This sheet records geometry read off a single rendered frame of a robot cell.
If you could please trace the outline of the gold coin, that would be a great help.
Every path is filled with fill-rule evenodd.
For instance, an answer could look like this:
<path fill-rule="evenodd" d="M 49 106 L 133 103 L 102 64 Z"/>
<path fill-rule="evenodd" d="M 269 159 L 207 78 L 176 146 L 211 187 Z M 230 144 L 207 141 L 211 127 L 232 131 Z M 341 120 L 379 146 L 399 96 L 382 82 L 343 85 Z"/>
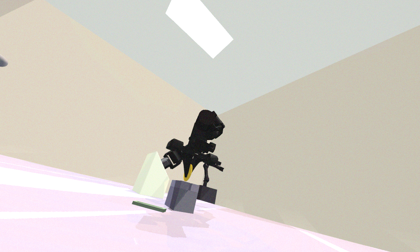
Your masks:
<path fill-rule="evenodd" d="M 190 164 L 188 175 L 184 177 L 184 174 L 183 174 L 183 180 L 187 181 L 190 178 L 191 174 L 192 174 L 192 165 Z"/>

